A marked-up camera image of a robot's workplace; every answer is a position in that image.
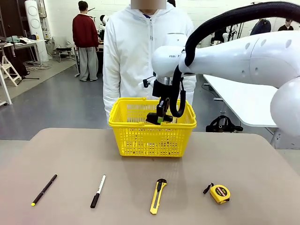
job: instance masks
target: white jacket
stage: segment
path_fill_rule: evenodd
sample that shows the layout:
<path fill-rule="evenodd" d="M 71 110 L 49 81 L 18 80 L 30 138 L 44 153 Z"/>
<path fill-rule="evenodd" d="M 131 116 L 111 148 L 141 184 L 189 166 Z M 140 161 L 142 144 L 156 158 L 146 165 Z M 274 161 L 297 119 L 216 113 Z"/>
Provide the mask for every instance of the white jacket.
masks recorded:
<path fill-rule="evenodd" d="M 105 28 L 103 63 L 103 101 L 107 119 L 113 104 L 120 97 L 152 98 L 153 88 L 142 88 L 143 79 L 153 76 L 151 57 L 162 46 L 168 33 L 194 30 L 188 15 L 167 3 L 151 18 L 141 11 L 126 9 L 110 16 Z M 184 79 L 187 101 L 192 104 L 196 77 Z"/>

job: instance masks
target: tape measure strap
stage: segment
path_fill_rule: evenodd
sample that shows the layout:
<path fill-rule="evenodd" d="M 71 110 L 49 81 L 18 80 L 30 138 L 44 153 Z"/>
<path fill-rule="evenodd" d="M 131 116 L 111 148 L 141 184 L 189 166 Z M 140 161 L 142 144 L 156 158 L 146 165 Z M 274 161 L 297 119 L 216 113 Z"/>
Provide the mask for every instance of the tape measure strap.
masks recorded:
<path fill-rule="evenodd" d="M 213 186 L 215 186 L 213 183 L 209 184 L 207 186 L 207 188 L 203 191 L 203 194 L 206 194 L 210 190 L 210 188 L 213 187 Z"/>

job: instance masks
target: red sweater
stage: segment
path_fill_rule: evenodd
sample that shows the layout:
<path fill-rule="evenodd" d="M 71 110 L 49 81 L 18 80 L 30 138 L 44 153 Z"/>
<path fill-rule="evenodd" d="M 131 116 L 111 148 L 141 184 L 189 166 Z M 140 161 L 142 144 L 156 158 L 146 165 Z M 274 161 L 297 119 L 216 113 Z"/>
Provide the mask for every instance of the red sweater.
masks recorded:
<path fill-rule="evenodd" d="M 78 14 L 73 19 L 73 40 L 79 48 L 98 47 L 98 34 L 91 17 Z"/>

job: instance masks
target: beige table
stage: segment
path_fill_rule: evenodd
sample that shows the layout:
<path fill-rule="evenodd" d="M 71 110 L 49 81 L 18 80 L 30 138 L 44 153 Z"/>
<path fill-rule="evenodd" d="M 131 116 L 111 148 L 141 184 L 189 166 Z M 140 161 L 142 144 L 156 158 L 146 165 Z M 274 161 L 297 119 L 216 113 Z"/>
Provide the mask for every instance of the beige table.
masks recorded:
<path fill-rule="evenodd" d="M 159 178 L 168 185 L 153 216 Z M 227 186 L 231 201 L 203 195 L 210 182 Z M 142 158 L 121 157 L 111 130 L 46 129 L 0 171 L 0 224 L 299 225 L 299 187 L 299 176 L 257 135 L 195 132 L 183 158 Z"/>

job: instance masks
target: yellow tape measure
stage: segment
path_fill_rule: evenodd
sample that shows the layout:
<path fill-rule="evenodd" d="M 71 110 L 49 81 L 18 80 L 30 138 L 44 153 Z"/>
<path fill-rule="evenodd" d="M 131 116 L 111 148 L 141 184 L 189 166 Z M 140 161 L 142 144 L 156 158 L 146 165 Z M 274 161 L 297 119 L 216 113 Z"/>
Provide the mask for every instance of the yellow tape measure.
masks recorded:
<path fill-rule="evenodd" d="M 223 185 L 214 185 L 213 183 L 209 184 L 208 187 L 203 191 L 203 194 L 206 194 L 210 190 L 211 196 L 216 200 L 218 204 L 223 204 L 229 202 L 230 192 Z"/>
<path fill-rule="evenodd" d="M 167 181 L 165 179 L 159 179 L 156 182 L 155 191 L 154 191 L 154 195 L 153 195 L 153 199 L 152 199 L 152 204 L 151 204 L 151 208 L 150 208 L 150 212 L 153 215 L 156 215 L 158 213 L 158 208 L 159 208 L 159 202 L 160 202 L 161 193 L 163 191 L 163 188 L 166 185 L 167 185 Z"/>

